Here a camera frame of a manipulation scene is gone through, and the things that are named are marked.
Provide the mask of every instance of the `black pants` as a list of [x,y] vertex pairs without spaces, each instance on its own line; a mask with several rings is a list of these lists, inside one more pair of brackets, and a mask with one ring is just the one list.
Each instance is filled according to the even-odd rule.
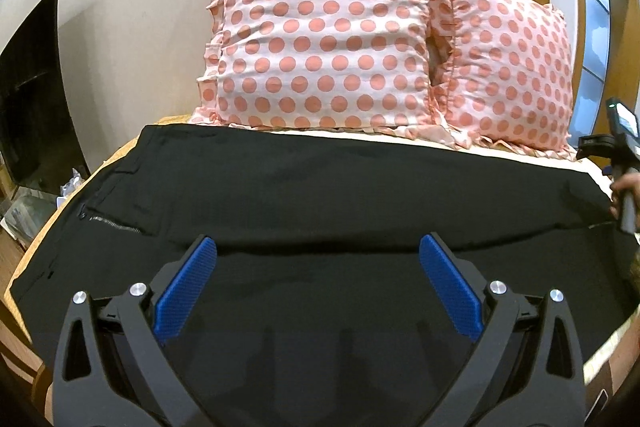
[[438,232],[516,292],[560,288],[586,360],[638,303],[612,247],[635,240],[590,227],[610,219],[608,206],[587,174],[564,169],[149,126],[74,198],[11,291],[50,365],[73,293],[148,282],[207,234],[218,265],[166,353],[213,416],[229,426],[404,426],[434,405],[470,348],[420,268],[420,238]]

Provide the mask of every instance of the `metal screw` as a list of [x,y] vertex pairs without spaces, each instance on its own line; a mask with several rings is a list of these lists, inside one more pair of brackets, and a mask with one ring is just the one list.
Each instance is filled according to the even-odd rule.
[[74,302],[76,304],[82,304],[84,301],[86,301],[86,293],[76,292],[76,294],[74,295]]
[[496,295],[502,295],[507,291],[507,285],[502,281],[492,281],[489,288],[492,293],[495,293]]
[[129,293],[134,297],[140,297],[141,295],[144,295],[145,292],[146,284],[143,282],[136,282],[135,284],[131,285],[131,288],[129,288]]
[[560,290],[551,290],[549,296],[552,301],[562,302],[564,300],[564,294]]

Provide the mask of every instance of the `handheld device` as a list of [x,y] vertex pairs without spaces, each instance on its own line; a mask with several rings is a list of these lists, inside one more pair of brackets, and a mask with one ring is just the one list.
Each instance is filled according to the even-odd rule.
[[[213,272],[216,255],[214,242],[201,236],[148,285],[138,282],[105,299],[83,291],[74,295],[54,367],[56,425],[221,427],[203,411],[161,349],[179,335]],[[474,348],[434,410],[415,427],[584,427],[582,355],[562,292],[525,296],[501,281],[488,282],[436,233],[422,239],[418,257],[456,330]],[[504,383],[498,368],[514,332],[524,339]],[[108,340],[113,335],[129,345],[137,378],[122,365],[116,342]],[[500,395],[497,403],[483,406],[494,388]],[[153,398],[153,410],[144,404],[145,393]]]
[[[638,118],[617,98],[607,100],[607,119],[611,134],[581,136],[578,140],[578,160],[599,156],[611,160],[613,179],[640,172],[640,137]],[[636,233],[636,202],[631,191],[620,194],[620,232]]]

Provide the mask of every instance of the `pillow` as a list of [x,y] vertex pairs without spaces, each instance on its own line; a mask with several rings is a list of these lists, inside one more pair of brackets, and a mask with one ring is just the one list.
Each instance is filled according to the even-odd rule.
[[561,12],[532,0],[430,0],[447,57],[434,99],[460,144],[502,140],[569,157],[572,60]]
[[212,0],[194,123],[428,136],[428,0]]

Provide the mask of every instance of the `person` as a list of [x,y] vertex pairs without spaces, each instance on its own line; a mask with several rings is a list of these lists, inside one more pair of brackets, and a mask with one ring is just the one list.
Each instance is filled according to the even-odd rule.
[[[620,215],[620,192],[631,190],[636,201],[636,208],[640,208],[640,172],[625,174],[611,184],[611,214],[618,219]],[[636,229],[640,230],[640,212],[636,213]]]

